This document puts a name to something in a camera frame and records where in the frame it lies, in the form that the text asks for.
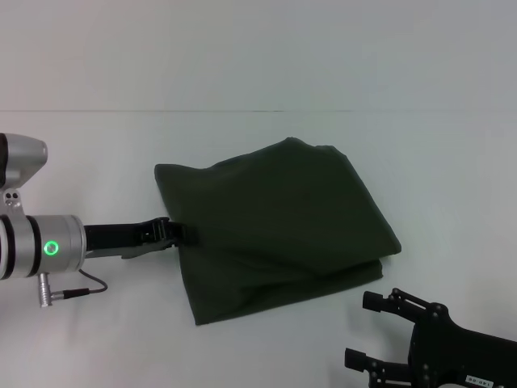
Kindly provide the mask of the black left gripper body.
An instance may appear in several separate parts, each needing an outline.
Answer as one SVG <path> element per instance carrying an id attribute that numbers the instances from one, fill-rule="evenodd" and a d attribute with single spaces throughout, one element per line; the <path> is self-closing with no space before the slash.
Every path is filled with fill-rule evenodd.
<path id="1" fill-rule="evenodd" d="M 138 223 L 86 225 L 84 230 L 87 251 L 156 251 L 170 244 L 167 217 Z"/>

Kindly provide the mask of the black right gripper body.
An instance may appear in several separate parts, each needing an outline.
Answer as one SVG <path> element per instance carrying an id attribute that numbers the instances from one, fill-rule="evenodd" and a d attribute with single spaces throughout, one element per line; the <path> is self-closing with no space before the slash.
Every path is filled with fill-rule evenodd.
<path id="1" fill-rule="evenodd" d="M 465 329 L 438 303 L 414 324 L 408 364 L 417 387 L 516 386 L 516 342 Z"/>

